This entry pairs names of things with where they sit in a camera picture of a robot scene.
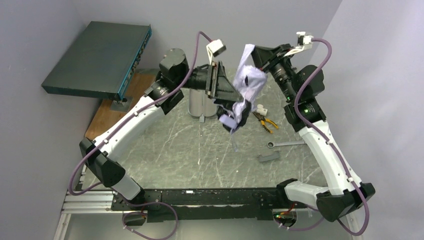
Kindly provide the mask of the lilac umbrella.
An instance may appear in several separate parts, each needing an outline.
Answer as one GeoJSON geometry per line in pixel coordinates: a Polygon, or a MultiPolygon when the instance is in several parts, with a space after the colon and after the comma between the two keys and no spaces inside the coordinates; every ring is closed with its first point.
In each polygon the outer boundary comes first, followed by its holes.
{"type": "Polygon", "coordinates": [[[235,152],[238,151],[235,132],[246,124],[249,115],[256,109],[255,100],[268,81],[265,72],[247,64],[255,47],[254,44],[245,45],[232,82],[237,92],[241,94],[242,100],[231,103],[229,106],[220,105],[216,112],[218,120],[229,131],[230,142],[235,152]]]}

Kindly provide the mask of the white pipe elbow fitting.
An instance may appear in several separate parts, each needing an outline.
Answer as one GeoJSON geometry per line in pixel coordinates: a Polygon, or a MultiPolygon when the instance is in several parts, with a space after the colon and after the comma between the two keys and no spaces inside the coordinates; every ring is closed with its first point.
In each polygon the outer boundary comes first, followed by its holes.
{"type": "Polygon", "coordinates": [[[264,108],[264,106],[263,106],[262,104],[258,104],[258,105],[256,106],[256,112],[257,112],[259,115],[261,115],[261,116],[263,116],[263,117],[266,117],[266,116],[267,116],[267,113],[268,113],[268,109],[267,109],[267,108],[264,108]]]}

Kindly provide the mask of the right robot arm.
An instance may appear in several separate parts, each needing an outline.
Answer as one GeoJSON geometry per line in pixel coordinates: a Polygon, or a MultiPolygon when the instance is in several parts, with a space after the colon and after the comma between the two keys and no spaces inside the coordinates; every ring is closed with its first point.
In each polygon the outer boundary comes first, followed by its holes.
{"type": "Polygon", "coordinates": [[[326,187],[310,185],[295,178],[277,185],[278,197],[289,203],[301,203],[317,209],[334,222],[361,207],[368,213],[367,201],[376,193],[371,183],[362,182],[341,153],[316,96],[324,91],[324,73],[320,66],[307,65],[296,72],[289,52],[294,47],[256,46],[251,56],[254,65],[271,73],[286,99],[285,117],[311,150],[321,168],[326,187]]]}

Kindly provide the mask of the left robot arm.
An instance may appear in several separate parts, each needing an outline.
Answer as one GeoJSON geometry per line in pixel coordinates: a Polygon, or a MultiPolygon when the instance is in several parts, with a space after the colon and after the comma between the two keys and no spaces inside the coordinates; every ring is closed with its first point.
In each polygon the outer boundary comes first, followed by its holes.
{"type": "Polygon", "coordinates": [[[184,97],[182,88],[203,91],[214,104],[227,110],[243,100],[228,80],[223,63],[214,60],[225,47],[207,47],[206,51],[209,63],[190,70],[182,49],[168,50],[159,64],[155,81],[136,105],[109,130],[94,140],[84,138],[79,144],[85,165],[100,183],[131,204],[145,203],[145,191],[117,160],[127,144],[179,104],[184,97]]]}

